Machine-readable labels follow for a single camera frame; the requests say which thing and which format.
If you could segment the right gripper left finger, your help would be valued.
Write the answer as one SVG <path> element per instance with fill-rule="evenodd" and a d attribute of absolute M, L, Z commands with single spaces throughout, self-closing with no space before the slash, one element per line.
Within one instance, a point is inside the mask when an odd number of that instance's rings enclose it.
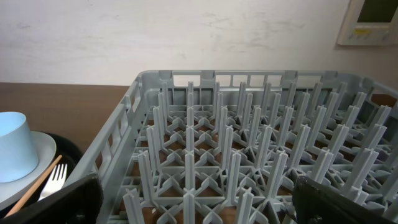
<path fill-rule="evenodd" d="M 96 223 L 103 199 L 99 177 L 90 174 L 1 219 L 1 224 Z"/>

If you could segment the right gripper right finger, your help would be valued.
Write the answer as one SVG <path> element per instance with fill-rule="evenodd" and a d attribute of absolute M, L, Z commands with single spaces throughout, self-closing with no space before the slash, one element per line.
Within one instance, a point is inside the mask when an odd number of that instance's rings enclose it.
<path fill-rule="evenodd" d="M 298 224 L 394 223 L 304 175 L 295 181 L 292 203 Z"/>

